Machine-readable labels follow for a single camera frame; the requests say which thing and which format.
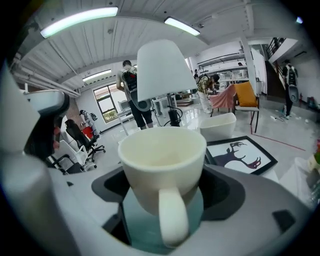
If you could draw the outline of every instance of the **mug handle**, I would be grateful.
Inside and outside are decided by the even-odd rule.
[[[176,187],[159,190],[159,219],[162,240],[167,247],[180,245],[189,235],[186,205]]]

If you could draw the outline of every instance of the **white ceiling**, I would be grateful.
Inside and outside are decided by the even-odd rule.
[[[116,17],[80,23],[48,39],[40,35],[41,29],[55,21],[107,6],[119,8]],[[168,16],[192,25],[201,34],[193,36],[164,24]],[[121,68],[119,62],[135,60],[138,49],[153,40],[172,40],[189,57],[233,41],[242,32],[249,39],[295,38],[294,20],[272,0],[49,0],[30,19],[39,29],[29,29],[18,52],[25,67],[77,89],[85,86],[82,78],[89,75],[111,69],[108,76],[114,76]]]

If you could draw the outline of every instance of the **black stand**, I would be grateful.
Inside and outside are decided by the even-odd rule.
[[[167,94],[167,99],[168,99],[169,107],[171,107],[172,106],[172,102],[171,102],[170,94]],[[169,114],[169,118],[170,118],[170,125],[171,126],[180,127],[177,111],[175,109],[171,108],[168,111],[168,114]]]
[[[170,117],[170,125],[180,127],[177,111],[175,109],[170,109],[168,114]]]

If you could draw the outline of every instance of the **white lamp shade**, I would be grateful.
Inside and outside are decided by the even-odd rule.
[[[172,41],[157,40],[143,45],[138,51],[137,66],[139,102],[197,87],[184,56]]]

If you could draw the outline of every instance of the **office chair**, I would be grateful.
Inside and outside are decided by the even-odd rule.
[[[97,153],[98,151],[103,151],[103,153],[106,153],[106,151],[104,150],[104,145],[95,147],[95,143],[97,142],[97,136],[95,136],[94,133],[92,139],[89,140],[81,132],[79,126],[72,119],[68,119],[67,121],[65,121],[65,125],[66,132],[76,141],[79,149],[81,148],[81,146],[84,146],[88,153],[91,150],[91,152],[88,154],[88,157],[91,156],[92,162],[95,161],[95,153]]]

